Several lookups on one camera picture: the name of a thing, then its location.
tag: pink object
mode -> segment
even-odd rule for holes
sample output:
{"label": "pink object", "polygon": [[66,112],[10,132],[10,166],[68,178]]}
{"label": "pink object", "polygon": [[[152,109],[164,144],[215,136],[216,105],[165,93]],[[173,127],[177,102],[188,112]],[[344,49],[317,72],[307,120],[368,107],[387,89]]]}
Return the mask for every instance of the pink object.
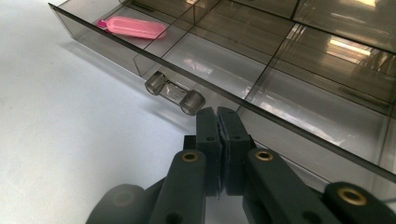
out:
{"label": "pink object", "polygon": [[97,22],[98,27],[107,28],[113,34],[132,35],[155,39],[165,31],[166,27],[155,21],[141,21],[127,17],[111,17],[106,21]]}

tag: screw hole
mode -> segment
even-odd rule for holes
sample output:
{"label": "screw hole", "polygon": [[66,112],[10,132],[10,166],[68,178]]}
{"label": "screw hole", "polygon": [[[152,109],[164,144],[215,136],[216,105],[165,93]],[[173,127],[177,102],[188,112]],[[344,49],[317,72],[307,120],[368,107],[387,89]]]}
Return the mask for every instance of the screw hole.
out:
{"label": "screw hole", "polygon": [[256,158],[261,161],[271,161],[274,158],[274,156],[269,152],[260,151],[256,153]]}
{"label": "screw hole", "polygon": [[178,213],[171,213],[166,216],[166,224],[181,224],[183,221],[183,216]]}
{"label": "screw hole", "polygon": [[313,213],[313,212],[303,212],[303,218],[309,223],[309,224],[320,224],[322,223],[321,218]]}
{"label": "screw hole", "polygon": [[367,204],[367,199],[355,189],[352,188],[341,188],[337,190],[338,196],[342,198],[347,203],[351,203],[357,206],[362,206]]}
{"label": "screw hole", "polygon": [[181,158],[183,159],[183,161],[187,162],[198,161],[198,155],[193,152],[185,153]]}

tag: white table surface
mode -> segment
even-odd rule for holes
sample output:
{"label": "white table surface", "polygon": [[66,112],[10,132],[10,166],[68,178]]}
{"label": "white table surface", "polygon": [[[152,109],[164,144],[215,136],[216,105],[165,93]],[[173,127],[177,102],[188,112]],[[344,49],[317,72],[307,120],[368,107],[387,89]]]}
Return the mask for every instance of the white table surface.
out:
{"label": "white table surface", "polygon": [[[0,1],[2,224],[85,223],[112,187],[163,178],[195,134],[195,118],[74,41],[47,2]],[[241,199],[207,199],[206,223],[248,223]]]}

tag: transparent plastic drawer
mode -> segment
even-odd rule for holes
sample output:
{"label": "transparent plastic drawer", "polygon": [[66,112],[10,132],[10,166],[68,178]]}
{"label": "transparent plastic drawer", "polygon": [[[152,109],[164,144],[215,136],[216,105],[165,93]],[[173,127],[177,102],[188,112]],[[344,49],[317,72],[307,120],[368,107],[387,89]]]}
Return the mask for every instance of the transparent plastic drawer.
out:
{"label": "transparent plastic drawer", "polygon": [[[258,144],[281,154],[309,186],[343,180],[391,203],[394,27],[367,21],[389,34],[355,32],[345,23],[352,20],[347,2],[370,10],[368,1],[69,0],[51,7],[77,42],[147,80],[149,91],[186,114],[196,105],[237,110]],[[337,20],[319,13],[330,6]],[[112,16],[166,29],[144,39],[96,26]]]}

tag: pink plastic bag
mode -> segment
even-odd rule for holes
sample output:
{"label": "pink plastic bag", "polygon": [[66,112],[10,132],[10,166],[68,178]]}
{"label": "pink plastic bag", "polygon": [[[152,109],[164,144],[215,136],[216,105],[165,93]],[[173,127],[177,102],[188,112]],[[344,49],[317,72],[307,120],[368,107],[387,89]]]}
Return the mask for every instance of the pink plastic bag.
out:
{"label": "pink plastic bag", "polygon": [[157,38],[166,29],[163,24],[155,21],[141,21],[127,17],[111,17],[106,21],[99,21],[97,26],[107,28],[113,34],[132,35],[148,39]]}

